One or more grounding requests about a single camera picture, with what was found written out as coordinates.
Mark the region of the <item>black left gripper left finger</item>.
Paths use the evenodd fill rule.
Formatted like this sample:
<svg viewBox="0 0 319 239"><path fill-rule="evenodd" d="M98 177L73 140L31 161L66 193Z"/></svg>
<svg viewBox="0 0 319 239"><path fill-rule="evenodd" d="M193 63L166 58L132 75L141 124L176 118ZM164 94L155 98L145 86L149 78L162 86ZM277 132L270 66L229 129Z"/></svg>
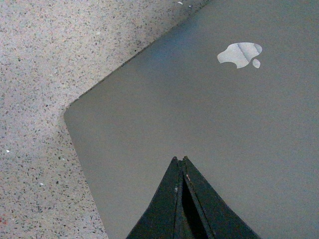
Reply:
<svg viewBox="0 0 319 239"><path fill-rule="evenodd" d="M182 169L173 157L149 206L127 238L180 239L182 187Z"/></svg>

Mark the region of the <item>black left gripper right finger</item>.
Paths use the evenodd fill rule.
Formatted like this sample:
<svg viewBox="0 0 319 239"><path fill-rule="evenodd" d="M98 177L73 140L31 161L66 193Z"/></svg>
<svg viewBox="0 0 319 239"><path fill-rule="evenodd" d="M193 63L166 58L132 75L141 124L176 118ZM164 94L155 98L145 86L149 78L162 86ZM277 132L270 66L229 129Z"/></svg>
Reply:
<svg viewBox="0 0 319 239"><path fill-rule="evenodd" d="M187 189L209 239L260 238L230 209L187 156L179 162Z"/></svg>

